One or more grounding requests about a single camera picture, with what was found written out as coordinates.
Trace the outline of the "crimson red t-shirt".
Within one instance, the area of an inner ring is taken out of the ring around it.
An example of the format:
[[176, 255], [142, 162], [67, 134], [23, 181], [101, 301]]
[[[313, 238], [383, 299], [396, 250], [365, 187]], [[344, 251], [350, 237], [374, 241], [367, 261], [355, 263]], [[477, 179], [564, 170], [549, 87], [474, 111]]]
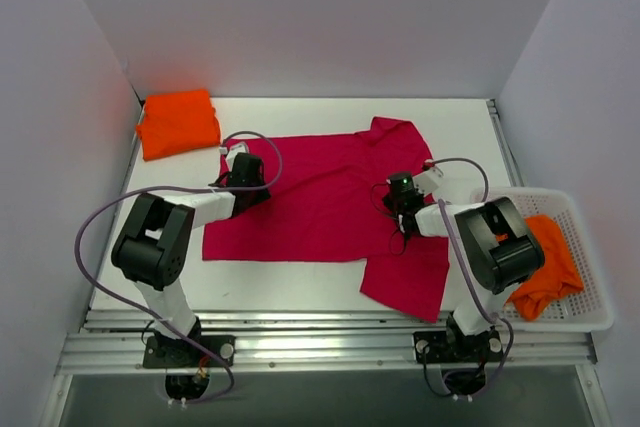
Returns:
[[403, 242], [378, 211], [381, 184], [419, 171], [429, 147], [414, 124], [385, 117], [365, 131], [250, 139], [275, 182], [269, 200], [204, 229], [205, 261], [321, 262], [365, 260], [362, 294], [433, 322], [449, 271], [448, 241]]

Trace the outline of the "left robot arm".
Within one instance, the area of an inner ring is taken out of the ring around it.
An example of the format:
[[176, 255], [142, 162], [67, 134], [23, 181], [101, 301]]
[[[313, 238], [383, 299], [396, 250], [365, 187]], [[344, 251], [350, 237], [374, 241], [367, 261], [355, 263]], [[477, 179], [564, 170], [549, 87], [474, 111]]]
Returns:
[[166, 355], [179, 366], [194, 364], [202, 352], [195, 335], [198, 318], [180, 282], [192, 231], [232, 219], [270, 198], [264, 162], [254, 154], [234, 154], [228, 172], [205, 193], [135, 199], [111, 251], [112, 264], [159, 315], [155, 333], [168, 339]]

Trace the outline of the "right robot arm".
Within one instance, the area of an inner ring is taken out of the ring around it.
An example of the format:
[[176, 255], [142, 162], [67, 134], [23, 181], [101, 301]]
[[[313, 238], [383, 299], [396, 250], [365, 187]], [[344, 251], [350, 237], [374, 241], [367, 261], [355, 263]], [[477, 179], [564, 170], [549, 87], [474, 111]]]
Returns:
[[433, 167], [417, 175], [387, 177], [383, 204], [403, 237], [446, 238], [468, 294], [452, 311], [456, 327], [444, 335], [444, 347], [455, 359], [469, 358], [480, 347], [479, 333], [499, 322], [507, 298], [545, 262], [544, 252], [514, 203], [489, 198], [485, 182], [478, 200], [451, 204], [426, 197], [442, 183]]

